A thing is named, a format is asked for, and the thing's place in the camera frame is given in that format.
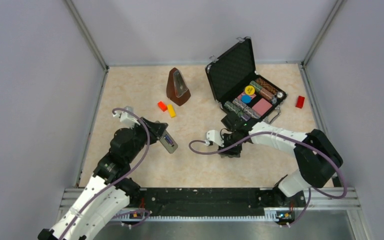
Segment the purple blue battery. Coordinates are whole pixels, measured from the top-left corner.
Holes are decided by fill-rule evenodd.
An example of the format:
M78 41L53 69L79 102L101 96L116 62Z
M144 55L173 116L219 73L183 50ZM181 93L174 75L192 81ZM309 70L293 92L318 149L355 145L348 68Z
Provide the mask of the purple blue battery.
M174 146L174 142L173 142L173 140L171 139L171 137L170 137L168 134L166 134L166 135L164 136L164 139L166 140L166 142L167 142L170 146Z

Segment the beige remote control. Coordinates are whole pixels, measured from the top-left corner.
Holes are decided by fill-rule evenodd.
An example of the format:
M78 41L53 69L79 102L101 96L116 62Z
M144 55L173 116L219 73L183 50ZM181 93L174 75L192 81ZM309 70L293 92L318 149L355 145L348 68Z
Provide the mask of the beige remote control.
M173 139L167 130L162 133L159 141L169 154L173 154L178 149L177 142Z

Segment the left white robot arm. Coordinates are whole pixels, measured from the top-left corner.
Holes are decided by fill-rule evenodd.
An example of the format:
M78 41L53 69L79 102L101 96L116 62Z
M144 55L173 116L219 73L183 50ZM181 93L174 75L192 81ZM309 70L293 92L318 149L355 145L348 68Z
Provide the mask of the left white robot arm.
M118 129L110 148L89 178L68 212L51 228L38 234L39 240L93 240L123 208L140 202L140 186L127 177L130 164L141 150L161 140L168 124L144 117L131 127Z

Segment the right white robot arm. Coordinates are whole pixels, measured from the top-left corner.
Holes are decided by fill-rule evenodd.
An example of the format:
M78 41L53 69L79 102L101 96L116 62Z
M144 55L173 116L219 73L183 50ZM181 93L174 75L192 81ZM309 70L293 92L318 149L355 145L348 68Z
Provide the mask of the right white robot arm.
M228 133L215 130L208 131L205 136L220 150L229 148L225 151L229 157L238 157L245 142L272 147L295 157L298 169L275 185L273 200L279 206L287 206L295 194L305 189L322 188L343 164L339 152L319 129L296 132L256 118L244 119L234 113L226 115L222 123Z

